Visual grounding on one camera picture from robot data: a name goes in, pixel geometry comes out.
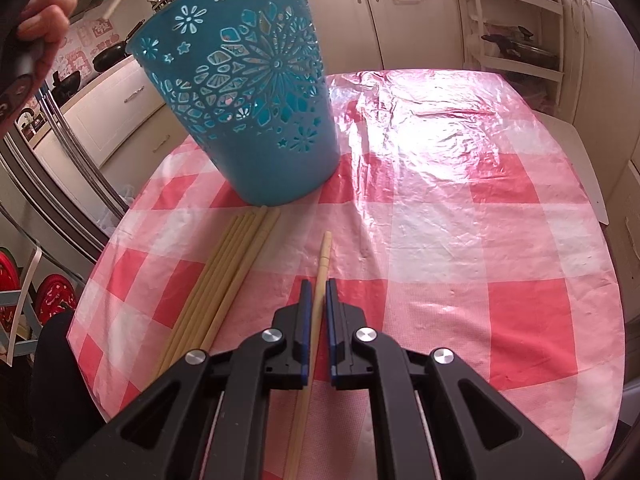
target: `black pants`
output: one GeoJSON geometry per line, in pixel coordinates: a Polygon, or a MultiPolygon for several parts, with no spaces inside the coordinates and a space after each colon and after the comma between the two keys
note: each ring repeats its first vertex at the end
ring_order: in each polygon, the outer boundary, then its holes
{"type": "Polygon", "coordinates": [[[72,311],[62,312],[46,323],[33,363],[29,398],[33,443],[47,480],[55,478],[62,463],[104,426],[66,342],[72,317],[72,311]]]}

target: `blue plastic basket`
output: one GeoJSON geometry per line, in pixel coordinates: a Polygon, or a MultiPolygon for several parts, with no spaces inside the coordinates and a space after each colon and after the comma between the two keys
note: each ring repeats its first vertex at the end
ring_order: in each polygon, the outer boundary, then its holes
{"type": "Polygon", "coordinates": [[[291,202],[335,171],[307,0],[176,0],[127,51],[246,202],[291,202]]]}

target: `bundle of chopsticks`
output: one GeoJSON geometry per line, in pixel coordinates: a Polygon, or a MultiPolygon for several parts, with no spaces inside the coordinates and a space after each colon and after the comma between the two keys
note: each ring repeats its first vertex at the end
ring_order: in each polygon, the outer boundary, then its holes
{"type": "Polygon", "coordinates": [[[280,209],[252,208],[233,217],[189,294],[151,381],[186,352],[209,352],[226,313],[273,229],[280,209]]]}

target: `human hand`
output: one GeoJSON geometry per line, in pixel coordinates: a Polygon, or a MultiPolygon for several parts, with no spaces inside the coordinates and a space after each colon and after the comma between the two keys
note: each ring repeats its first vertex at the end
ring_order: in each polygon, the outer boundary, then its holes
{"type": "MultiPolygon", "coordinates": [[[[34,41],[42,38],[45,45],[42,56],[36,62],[34,85],[26,96],[25,102],[40,88],[51,70],[60,42],[69,30],[68,17],[77,4],[78,0],[30,0],[20,14],[18,39],[34,41]]],[[[4,133],[7,130],[20,114],[21,109],[22,106],[17,107],[14,114],[0,124],[0,132],[4,133]]]]}

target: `red and white tablecloth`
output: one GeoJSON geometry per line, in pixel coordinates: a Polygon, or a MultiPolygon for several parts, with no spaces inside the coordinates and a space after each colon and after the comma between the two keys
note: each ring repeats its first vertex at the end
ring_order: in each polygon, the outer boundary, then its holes
{"type": "MultiPolygon", "coordinates": [[[[282,208],[212,350],[297,301],[330,230],[343,301],[406,348],[455,350],[593,478],[622,396],[623,318],[600,225],[560,147],[498,75],[365,72],[329,84],[338,171],[282,208]]],[[[116,229],[68,333],[107,417],[145,388],[217,237],[245,207],[188,139],[116,229]]],[[[333,390],[325,345],[318,359],[300,479],[375,478],[367,393],[333,390]]],[[[271,397],[266,479],[283,473],[294,395],[271,397]]]]}

